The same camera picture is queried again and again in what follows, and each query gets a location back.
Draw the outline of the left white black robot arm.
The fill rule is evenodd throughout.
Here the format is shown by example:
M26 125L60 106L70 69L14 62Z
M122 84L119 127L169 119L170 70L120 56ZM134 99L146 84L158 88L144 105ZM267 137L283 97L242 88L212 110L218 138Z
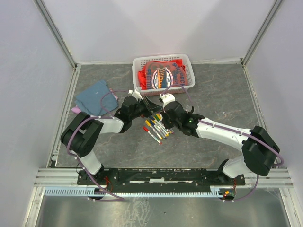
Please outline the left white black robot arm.
M100 134L124 133L138 117L150 117L162 107L150 99L128 96L113 117L91 116L80 112L63 131L61 143L67 148L82 168L89 172L88 179L93 184L104 181L103 165L97 159L93 148Z

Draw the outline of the blue folded cloth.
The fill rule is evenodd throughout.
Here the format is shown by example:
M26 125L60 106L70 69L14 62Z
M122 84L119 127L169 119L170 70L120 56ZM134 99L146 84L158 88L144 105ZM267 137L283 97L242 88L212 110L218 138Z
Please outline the blue folded cloth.
M106 95L101 102L102 97L108 92L110 92L110 89L107 83L101 80L76 95L74 103L81 111L89 115L102 116L107 111L102 108L101 104L108 111L118 107L118 101L112 93Z

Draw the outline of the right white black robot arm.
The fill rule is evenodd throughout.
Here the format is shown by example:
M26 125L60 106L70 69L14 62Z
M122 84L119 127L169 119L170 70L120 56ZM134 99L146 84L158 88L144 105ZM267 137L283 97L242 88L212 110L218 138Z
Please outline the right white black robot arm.
M193 111L186 111L178 101L164 103L161 114L168 129L175 127L184 135L214 140L242 153L237 158L223 161L216 174L220 184L227 185L246 173L267 176L279 157L279 147L262 127L242 129L217 123Z

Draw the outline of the blue cap marker pen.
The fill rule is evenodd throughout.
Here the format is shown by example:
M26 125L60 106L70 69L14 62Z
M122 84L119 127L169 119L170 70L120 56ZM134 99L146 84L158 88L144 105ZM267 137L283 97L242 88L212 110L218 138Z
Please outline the blue cap marker pen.
M158 129L159 129L159 131L161 131L161 133L165 136L165 137L167 137L167 136L169 136L169 134L156 122L156 121L154 121L153 119L150 119L149 120L150 121L150 123L153 123L153 125L155 126L155 127L157 127Z

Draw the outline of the orange printed t-shirt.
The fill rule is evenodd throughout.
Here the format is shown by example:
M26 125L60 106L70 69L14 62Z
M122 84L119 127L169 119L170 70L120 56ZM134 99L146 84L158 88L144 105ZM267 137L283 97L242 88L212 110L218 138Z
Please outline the orange printed t-shirt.
M188 85L182 59L149 61L138 71L140 87L144 90L168 88L173 84Z

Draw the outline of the white plastic basket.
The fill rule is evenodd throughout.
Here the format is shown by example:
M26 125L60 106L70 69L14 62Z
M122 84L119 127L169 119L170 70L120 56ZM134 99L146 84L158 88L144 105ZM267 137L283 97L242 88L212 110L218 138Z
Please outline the white plastic basket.
M195 76L189 57L185 54L170 54L140 57L132 63L134 88L141 87L142 96L155 96L166 88L179 84L182 87L169 89L181 93L195 85Z

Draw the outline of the yellow cap marker pen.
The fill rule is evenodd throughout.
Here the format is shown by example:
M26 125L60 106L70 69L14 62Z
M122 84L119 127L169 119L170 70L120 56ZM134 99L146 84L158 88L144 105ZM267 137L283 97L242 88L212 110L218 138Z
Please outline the yellow cap marker pen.
M158 131L155 129L155 127L150 124L150 122L148 120L145 120L145 123L155 132L155 134L157 135L157 137L160 140L163 139L163 137L158 133Z

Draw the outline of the red cap marker pen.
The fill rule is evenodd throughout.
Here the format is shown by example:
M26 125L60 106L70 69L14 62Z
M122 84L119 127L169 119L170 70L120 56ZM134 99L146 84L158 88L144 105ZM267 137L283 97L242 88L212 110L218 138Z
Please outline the red cap marker pen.
M143 126L143 129L144 129L150 136L152 136L152 138L153 138L154 140L156 140L159 144L162 144L162 142L161 142L158 138L156 138L156 137L148 130L148 128L146 128L145 126Z

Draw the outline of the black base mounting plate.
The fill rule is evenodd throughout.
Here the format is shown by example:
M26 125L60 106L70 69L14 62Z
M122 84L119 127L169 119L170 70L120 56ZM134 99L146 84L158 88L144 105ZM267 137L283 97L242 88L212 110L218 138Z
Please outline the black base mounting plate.
M222 172L205 168L170 169L170 168L107 168L93 175L94 180L103 186L113 188L118 185L138 184L179 184L202 186L244 186L244 175L229 178Z

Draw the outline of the pink folded cloth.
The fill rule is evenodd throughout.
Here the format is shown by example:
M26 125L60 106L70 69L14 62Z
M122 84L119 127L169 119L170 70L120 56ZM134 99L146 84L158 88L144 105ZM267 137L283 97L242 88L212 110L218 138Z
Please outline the pink folded cloth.
M96 88L81 92L75 100L75 106L71 111L75 114L84 111L90 115L104 115L118 107L118 97L112 89L102 90Z

